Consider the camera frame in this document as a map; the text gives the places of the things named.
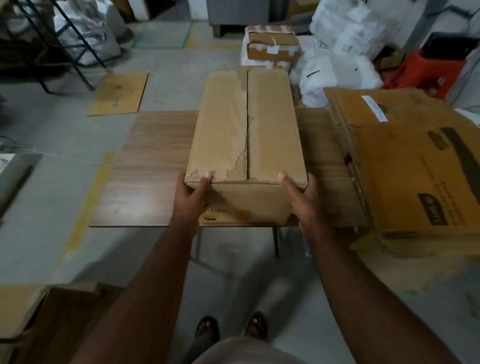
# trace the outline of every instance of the person's left hand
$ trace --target person's left hand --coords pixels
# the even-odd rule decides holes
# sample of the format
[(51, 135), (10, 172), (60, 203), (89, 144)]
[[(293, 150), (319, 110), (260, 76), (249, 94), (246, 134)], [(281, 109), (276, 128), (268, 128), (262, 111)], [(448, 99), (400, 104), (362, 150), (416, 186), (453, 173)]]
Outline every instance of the person's left hand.
[(207, 172), (200, 179), (195, 190), (184, 183), (185, 173), (177, 178), (177, 189), (175, 190), (175, 200), (173, 201), (173, 214), (170, 219), (170, 225), (180, 226), (188, 231), (192, 238), (200, 226), (198, 219), (205, 211), (205, 192), (210, 186), (212, 173)]

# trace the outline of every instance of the red stool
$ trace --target red stool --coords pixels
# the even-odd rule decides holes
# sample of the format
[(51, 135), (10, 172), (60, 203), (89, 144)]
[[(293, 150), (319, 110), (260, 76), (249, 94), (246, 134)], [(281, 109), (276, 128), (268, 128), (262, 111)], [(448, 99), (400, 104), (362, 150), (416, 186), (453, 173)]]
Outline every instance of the red stool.
[(432, 60), (423, 58), (420, 51), (410, 53), (384, 88), (415, 87), (436, 98), (445, 98), (453, 86), (466, 60)]

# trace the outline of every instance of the wooden table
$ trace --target wooden table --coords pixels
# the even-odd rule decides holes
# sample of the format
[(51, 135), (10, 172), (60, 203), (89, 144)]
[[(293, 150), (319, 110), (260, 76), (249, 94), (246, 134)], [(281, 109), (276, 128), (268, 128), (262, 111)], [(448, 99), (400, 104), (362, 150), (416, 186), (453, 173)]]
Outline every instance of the wooden table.
[[(197, 111), (139, 112), (91, 227), (166, 226), (177, 176), (185, 172)], [(335, 227), (366, 225), (325, 109), (297, 109), (307, 170), (319, 182), (327, 218)], [(202, 221), (202, 225), (222, 225)]]

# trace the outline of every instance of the forearm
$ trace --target forearm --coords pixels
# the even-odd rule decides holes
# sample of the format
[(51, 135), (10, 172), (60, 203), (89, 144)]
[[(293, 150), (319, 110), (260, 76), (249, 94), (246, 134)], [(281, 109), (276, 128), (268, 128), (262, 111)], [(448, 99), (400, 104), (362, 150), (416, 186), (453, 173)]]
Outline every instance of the forearm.
[(335, 241), (329, 228), (317, 223), (307, 236), (332, 312), (357, 363), (459, 363), (395, 294)]
[(191, 245), (185, 228), (169, 226), (72, 362), (163, 363), (177, 320)]

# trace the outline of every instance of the white string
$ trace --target white string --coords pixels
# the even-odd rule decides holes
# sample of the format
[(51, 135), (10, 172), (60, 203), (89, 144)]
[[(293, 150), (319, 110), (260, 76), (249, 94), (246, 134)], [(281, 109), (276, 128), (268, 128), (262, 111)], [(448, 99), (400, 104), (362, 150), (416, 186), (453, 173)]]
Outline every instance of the white string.
[(12, 148), (22, 148), (22, 149), (25, 149), (25, 150), (30, 150), (32, 152), (35, 152), (35, 153), (38, 153), (38, 154), (43, 154), (44, 156), (52, 156), (52, 157), (58, 157), (58, 158), (63, 158), (63, 159), (72, 159), (72, 160), (77, 160), (79, 162), (82, 162), (82, 163), (87, 163), (87, 164), (92, 164), (94, 166), (105, 166), (105, 167), (113, 167), (109, 164), (103, 164), (103, 163), (92, 163), (92, 162), (88, 162), (86, 160), (83, 160), (83, 159), (79, 159), (79, 158), (73, 158), (73, 157), (65, 157), (65, 156), (59, 156), (58, 154), (52, 154), (52, 153), (44, 153), (44, 152), (40, 152), (36, 149), (32, 149), (32, 148), (27, 148), (25, 146), (17, 146), (17, 145), (12, 145), (10, 146)]

